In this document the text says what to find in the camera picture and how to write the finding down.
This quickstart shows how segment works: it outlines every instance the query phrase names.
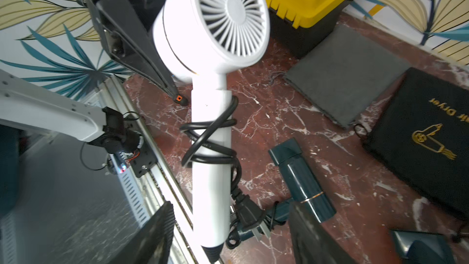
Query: wall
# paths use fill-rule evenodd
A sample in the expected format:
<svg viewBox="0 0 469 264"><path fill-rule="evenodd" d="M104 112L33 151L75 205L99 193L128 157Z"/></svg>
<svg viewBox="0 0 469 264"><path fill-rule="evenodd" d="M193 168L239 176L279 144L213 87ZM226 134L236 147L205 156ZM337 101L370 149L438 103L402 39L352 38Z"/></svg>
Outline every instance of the wall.
<svg viewBox="0 0 469 264"><path fill-rule="evenodd" d="M88 9L75 0L0 0L0 69L76 100L110 74Z"/></svg>
<svg viewBox="0 0 469 264"><path fill-rule="evenodd" d="M345 10L469 69L469 0L355 0Z"/></svg>

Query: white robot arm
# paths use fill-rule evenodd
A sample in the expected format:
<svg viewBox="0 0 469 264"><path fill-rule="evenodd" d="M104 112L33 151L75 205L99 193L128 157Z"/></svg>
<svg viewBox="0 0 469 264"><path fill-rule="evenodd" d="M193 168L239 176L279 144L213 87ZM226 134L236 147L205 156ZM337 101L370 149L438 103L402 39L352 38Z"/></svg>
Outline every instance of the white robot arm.
<svg viewBox="0 0 469 264"><path fill-rule="evenodd" d="M3 70L0 120L61 132L111 154L131 153L141 145L140 135L124 127L120 112L74 101Z"/></svg>

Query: gold ring band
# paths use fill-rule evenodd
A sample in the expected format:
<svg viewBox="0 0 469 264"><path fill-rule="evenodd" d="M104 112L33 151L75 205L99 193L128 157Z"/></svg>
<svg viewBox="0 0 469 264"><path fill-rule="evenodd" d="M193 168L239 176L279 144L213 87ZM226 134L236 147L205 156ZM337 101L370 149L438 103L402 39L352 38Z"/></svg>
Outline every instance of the gold ring band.
<svg viewBox="0 0 469 264"><path fill-rule="evenodd" d="M320 195L322 195L322 194L324 194L324 192L320 192L319 194L316 194L316 195L314 195L313 197L310 197L310 198L308 198L308 199L306 199L306 200L304 200L304 201L301 201L300 203L308 202L309 200L314 199L314 198L316 198L316 197L318 197L318 196L320 196Z"/></svg>

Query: drawstring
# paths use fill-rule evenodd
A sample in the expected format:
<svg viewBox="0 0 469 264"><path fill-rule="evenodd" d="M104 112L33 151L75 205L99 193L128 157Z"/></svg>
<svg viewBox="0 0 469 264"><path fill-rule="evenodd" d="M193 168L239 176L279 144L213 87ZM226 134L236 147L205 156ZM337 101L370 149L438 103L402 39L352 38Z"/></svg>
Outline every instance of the drawstring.
<svg viewBox="0 0 469 264"><path fill-rule="evenodd" d="M279 71L279 72L273 72L271 75L270 75L270 82L269 82L269 85L273 85L273 82L274 80L279 77L279 76L284 76L286 73L285 72L282 72L282 71Z"/></svg>
<svg viewBox="0 0 469 264"><path fill-rule="evenodd" d="M358 133L358 131L357 131L357 129L356 129L357 126L361 126L361 127L365 130L365 132L366 132L365 137L361 136L361 135ZM360 141L362 142L362 144L365 143L366 137L368 136L368 130L367 130L362 124L355 124L355 125L353 126L353 130L354 130L356 136L357 136L357 137L360 139Z"/></svg>
<svg viewBox="0 0 469 264"><path fill-rule="evenodd" d="M466 222L463 222L463 223L461 224L461 226L459 227L459 229L458 229L458 231L456 232L456 234L451 237L451 239L453 240L453 242L455 242L455 243L460 243L463 238L469 238L469 234L467 234L467 233L461 234L462 229L465 228L465 227L468 225L468 223L469 223L469 222L466 221Z"/></svg>

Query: gray felt pad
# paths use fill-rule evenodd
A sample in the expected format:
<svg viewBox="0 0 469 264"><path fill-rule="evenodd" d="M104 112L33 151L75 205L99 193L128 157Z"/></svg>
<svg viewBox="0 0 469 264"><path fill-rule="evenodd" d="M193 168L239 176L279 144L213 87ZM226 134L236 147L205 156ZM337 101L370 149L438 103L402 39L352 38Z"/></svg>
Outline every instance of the gray felt pad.
<svg viewBox="0 0 469 264"><path fill-rule="evenodd" d="M338 25L285 79L330 119L348 127L410 64Z"/></svg>

